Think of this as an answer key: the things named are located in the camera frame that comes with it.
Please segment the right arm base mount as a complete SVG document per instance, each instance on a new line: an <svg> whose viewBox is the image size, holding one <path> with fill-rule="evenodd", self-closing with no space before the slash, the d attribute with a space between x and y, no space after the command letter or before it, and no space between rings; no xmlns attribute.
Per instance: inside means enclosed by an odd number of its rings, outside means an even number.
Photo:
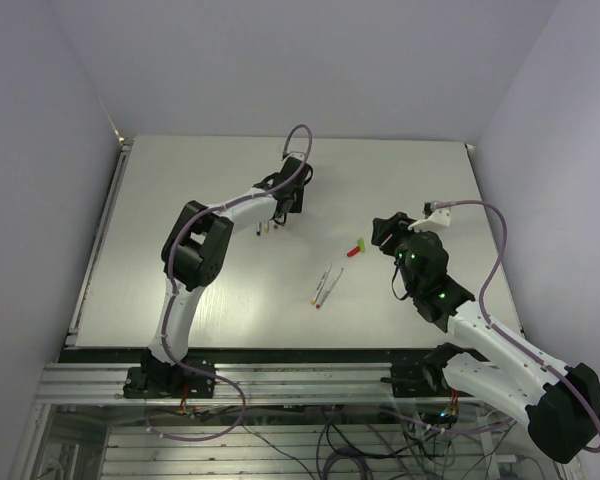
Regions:
<svg viewBox="0 0 600 480"><path fill-rule="evenodd" d="M449 342L443 343L425 354L421 360L394 363L389 375L382 377L380 381L391 386L395 398L415 397L423 391L425 394L450 394L451 387L443 375L443 369L454 356L463 353L467 353L467 350Z"/></svg>

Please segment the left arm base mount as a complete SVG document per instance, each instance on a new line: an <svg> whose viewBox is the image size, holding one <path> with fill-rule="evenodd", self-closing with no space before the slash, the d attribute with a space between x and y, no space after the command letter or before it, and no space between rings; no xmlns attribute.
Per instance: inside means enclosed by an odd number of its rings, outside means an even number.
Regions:
<svg viewBox="0 0 600 480"><path fill-rule="evenodd" d="M216 380L212 363L201 357L186 356L182 362L201 375L182 369L176 364L162 362L149 349L140 356L140 366L128 369L123 397L125 399L211 398Z"/></svg>

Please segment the red marker pen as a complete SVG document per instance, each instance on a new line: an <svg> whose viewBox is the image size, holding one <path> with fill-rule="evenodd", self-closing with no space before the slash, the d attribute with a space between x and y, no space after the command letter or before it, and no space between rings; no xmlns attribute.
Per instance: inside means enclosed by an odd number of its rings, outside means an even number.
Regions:
<svg viewBox="0 0 600 480"><path fill-rule="evenodd" d="M344 268L341 268L340 272L333 279L333 281L331 282L331 284L329 285L329 287L322 293L322 296L318 299L318 301L315 304L315 308L316 309L321 309L322 308L322 306L324 305L324 303L328 299L329 295L334 290L335 286L337 285L338 281L340 280L343 272L344 272Z"/></svg>

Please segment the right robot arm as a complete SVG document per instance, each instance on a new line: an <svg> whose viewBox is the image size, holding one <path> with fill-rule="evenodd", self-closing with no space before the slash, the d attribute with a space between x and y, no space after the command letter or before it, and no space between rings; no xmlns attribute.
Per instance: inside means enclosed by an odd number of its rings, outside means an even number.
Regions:
<svg viewBox="0 0 600 480"><path fill-rule="evenodd" d="M597 373L547 354L490 317L482 300L448 274L437 225L403 212L372 222L371 242L393 258L404 299L454 339L425 358L422 387L435 396L453 389L488 403L523 426L551 460L571 462L600 439Z"/></svg>

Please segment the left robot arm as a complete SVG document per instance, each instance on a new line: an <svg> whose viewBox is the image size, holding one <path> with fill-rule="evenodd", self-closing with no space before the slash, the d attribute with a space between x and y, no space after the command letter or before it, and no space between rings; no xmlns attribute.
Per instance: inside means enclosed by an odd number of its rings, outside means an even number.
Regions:
<svg viewBox="0 0 600 480"><path fill-rule="evenodd" d="M275 221L285 223L302 211L304 188L313 167L302 155L288 154L282 169L254 184L245 194L206 206L188 202L182 209L161 252L166 294L159 325L141 360L148 384L162 397L183 387L184 361L198 304L205 289L218 277L235 233Z"/></svg>

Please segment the yellow marker pen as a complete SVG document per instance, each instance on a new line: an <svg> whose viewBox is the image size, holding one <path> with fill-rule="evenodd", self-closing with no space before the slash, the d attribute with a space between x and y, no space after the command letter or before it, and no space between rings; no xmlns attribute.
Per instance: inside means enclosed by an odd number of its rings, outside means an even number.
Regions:
<svg viewBox="0 0 600 480"><path fill-rule="evenodd" d="M329 264L328 268L323 272L323 274L319 280L319 283L316 287L316 290L314 291L314 294L312 295L311 302L310 302L311 305L317 304L317 301L319 300L320 295L324 289L324 285L325 285L326 281L328 280L331 269L332 269L332 264Z"/></svg>

